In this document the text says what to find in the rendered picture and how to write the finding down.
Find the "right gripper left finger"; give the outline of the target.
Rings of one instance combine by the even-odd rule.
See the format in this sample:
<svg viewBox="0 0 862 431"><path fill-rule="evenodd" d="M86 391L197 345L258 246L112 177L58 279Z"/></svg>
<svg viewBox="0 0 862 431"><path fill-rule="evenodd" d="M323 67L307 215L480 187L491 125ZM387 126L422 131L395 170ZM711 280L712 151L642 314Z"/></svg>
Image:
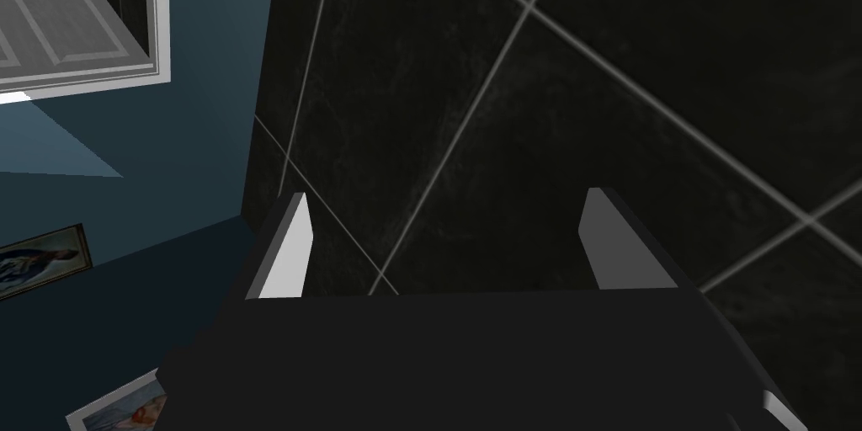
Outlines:
<svg viewBox="0 0 862 431"><path fill-rule="evenodd" d="M254 274L245 298L302 296L312 244L306 194L294 193L279 199L259 234L252 256Z"/></svg>

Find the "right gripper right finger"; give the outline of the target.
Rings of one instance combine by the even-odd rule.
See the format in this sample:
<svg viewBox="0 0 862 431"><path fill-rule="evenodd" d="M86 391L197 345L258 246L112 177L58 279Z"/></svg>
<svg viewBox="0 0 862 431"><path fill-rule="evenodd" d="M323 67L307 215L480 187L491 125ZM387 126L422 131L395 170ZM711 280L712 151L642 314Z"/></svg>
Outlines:
<svg viewBox="0 0 862 431"><path fill-rule="evenodd" d="M586 194L577 228L601 290L699 290L611 188Z"/></svg>

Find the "white panelled door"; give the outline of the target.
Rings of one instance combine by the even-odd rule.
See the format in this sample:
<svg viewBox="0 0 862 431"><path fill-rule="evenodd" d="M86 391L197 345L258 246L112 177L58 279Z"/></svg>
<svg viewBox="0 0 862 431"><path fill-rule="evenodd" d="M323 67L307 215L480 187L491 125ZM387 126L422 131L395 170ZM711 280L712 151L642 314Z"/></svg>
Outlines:
<svg viewBox="0 0 862 431"><path fill-rule="evenodd" d="M153 65L106 0L0 0L0 88Z"/></svg>

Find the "white framed wall picture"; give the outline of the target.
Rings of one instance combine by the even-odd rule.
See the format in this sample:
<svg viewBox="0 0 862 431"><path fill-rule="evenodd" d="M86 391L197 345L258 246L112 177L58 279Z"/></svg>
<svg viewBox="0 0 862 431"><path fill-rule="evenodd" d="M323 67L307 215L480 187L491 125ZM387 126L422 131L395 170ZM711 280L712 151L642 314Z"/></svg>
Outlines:
<svg viewBox="0 0 862 431"><path fill-rule="evenodd" d="M154 431L167 393L151 370L66 417L70 431Z"/></svg>

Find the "dark framed wall picture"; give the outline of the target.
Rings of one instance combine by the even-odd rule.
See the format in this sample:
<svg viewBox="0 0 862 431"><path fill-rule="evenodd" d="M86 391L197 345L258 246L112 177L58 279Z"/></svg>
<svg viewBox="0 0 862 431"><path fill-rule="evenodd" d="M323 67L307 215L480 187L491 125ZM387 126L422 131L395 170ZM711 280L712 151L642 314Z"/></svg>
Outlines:
<svg viewBox="0 0 862 431"><path fill-rule="evenodd" d="M82 224L0 247L0 301L93 267Z"/></svg>

